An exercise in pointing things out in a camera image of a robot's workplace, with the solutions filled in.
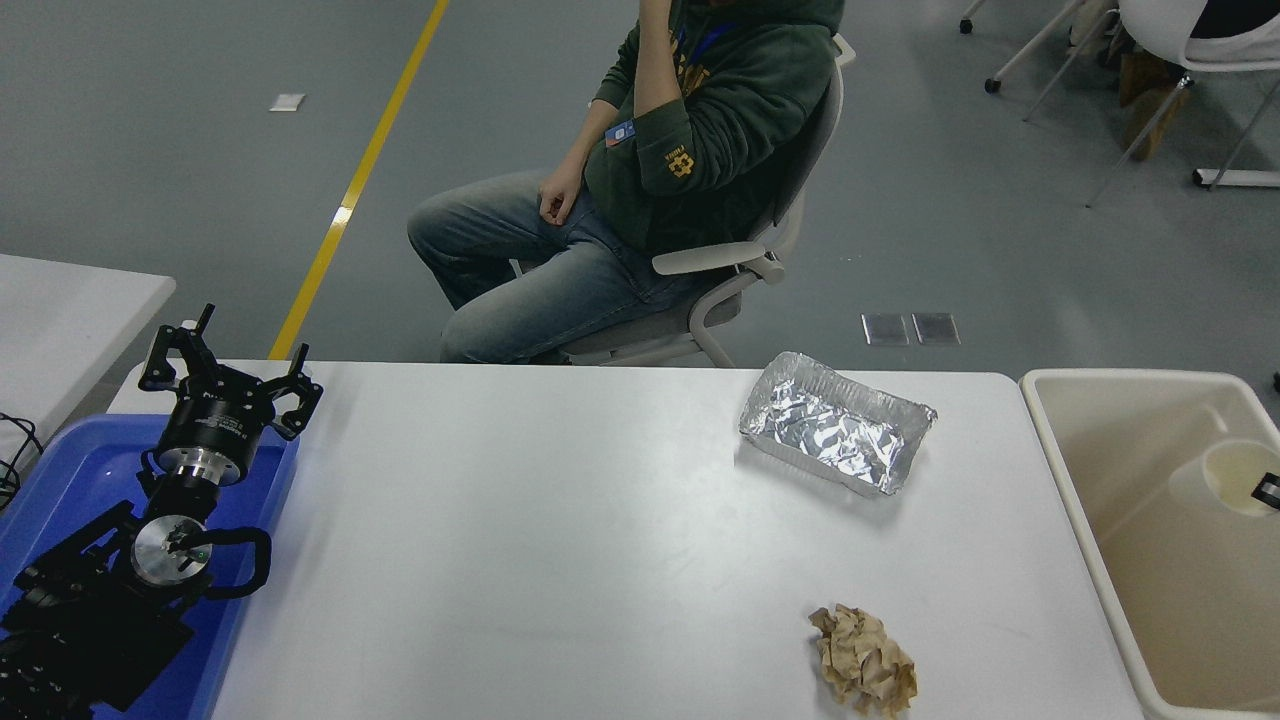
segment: crumpled brown paper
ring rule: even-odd
[[[915,697],[915,662],[884,634],[884,623],[859,609],[836,605],[809,616],[822,630],[818,653],[822,676],[831,683],[840,705],[856,697],[854,710],[867,715],[874,705],[892,720]]]

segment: white table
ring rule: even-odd
[[[940,413],[873,501],[740,438],[758,370],[308,368],[215,719],[851,717],[806,621],[836,602],[915,659],[906,717],[1142,717],[1007,378],[851,373]]]
[[[0,411],[33,421],[47,441],[174,287],[160,275],[0,255]],[[0,423],[0,457],[22,439]]]

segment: yellow floor line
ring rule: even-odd
[[[392,99],[387,101],[383,117],[378,120],[378,129],[374,131],[374,137],[369,140],[369,147],[365,149],[365,155],[360,159],[356,174],[351,178],[351,184],[347,186],[347,193],[342,197],[342,205],[338,206],[338,211],[333,215],[329,232],[325,233],[324,242],[320,243],[320,251],[316,252],[315,260],[311,261],[311,269],[307,270],[307,277],[302,281],[302,287],[293,300],[293,307],[289,309],[289,315],[284,319],[284,325],[280,327],[280,334],[275,337],[275,345],[271,346],[271,352],[268,355],[269,360],[284,360],[288,357],[289,350],[298,337],[298,331],[302,328],[302,322],[306,320],[307,311],[311,310],[311,302],[315,300],[316,291],[320,290],[320,283],[329,270],[329,263],[333,261],[333,256],[338,251],[342,234],[347,231],[347,222],[356,210],[356,204],[360,202],[360,193],[365,191],[369,174],[374,172],[378,156],[387,142],[387,135],[390,133],[392,126],[396,123],[396,115],[399,114],[401,105],[404,102],[404,95],[408,94],[410,86],[413,85],[413,77],[417,74],[419,65],[422,64],[426,47],[431,45],[435,28],[439,27],[440,18],[444,17],[444,10],[448,6],[449,0],[435,1],[435,9],[431,10],[431,17],[428,18],[426,27],[422,28],[422,35],[417,38],[417,45],[413,46],[413,54],[404,63],[404,70],[401,73],[399,82],[396,83]]]

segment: blue plastic bin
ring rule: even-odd
[[[168,420],[168,415],[93,415],[54,438],[0,516],[0,612],[20,597],[13,579],[41,552],[122,500],[133,502],[134,515],[142,512],[146,497],[137,480],[140,456],[155,446]],[[264,432],[248,477],[223,488],[206,525],[253,525],[271,532],[293,480],[296,454],[297,442],[287,443],[271,429]],[[209,568],[216,585],[247,582],[253,574],[252,550],[218,547]],[[95,719],[207,719],[250,600],[205,600],[188,610],[182,620],[196,637],[128,712],[96,705]]]

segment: robotic arm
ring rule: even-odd
[[[306,429],[323,388],[289,370],[261,380],[221,365],[205,346],[207,305],[195,329],[161,325],[138,387],[172,391],[177,405],[159,443],[142,454],[141,516],[122,501],[26,568],[22,597],[0,628],[0,720],[81,720],[105,702],[124,711],[193,635],[180,620],[201,600],[244,597],[266,583],[271,538],[260,528],[209,529],[223,487],[250,470],[268,425],[284,439]],[[188,375],[177,380],[177,351]],[[297,406],[276,413],[276,401]],[[216,546],[253,546],[253,577],[214,585]]]

